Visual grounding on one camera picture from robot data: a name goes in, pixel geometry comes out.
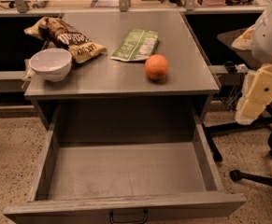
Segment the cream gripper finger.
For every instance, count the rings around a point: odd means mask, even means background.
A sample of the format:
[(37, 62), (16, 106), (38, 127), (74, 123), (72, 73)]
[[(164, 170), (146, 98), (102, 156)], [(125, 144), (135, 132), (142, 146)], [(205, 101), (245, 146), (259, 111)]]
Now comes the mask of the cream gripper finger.
[(239, 118), (257, 119), (272, 103), (272, 64), (264, 63), (245, 76), (239, 99)]
[(247, 28), (242, 35), (233, 41), (232, 47), (240, 50), (251, 50), (253, 31), (254, 26), (252, 25), (251, 27)]

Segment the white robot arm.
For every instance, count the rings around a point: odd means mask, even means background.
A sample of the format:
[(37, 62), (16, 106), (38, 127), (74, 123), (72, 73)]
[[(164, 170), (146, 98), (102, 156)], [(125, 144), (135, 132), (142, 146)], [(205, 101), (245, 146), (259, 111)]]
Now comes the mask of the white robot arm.
[(245, 75), (242, 96), (236, 105), (235, 120), (239, 124), (252, 124), (272, 103), (272, 2), (257, 21), (236, 38), (234, 49), (251, 51), (251, 56), (262, 65)]

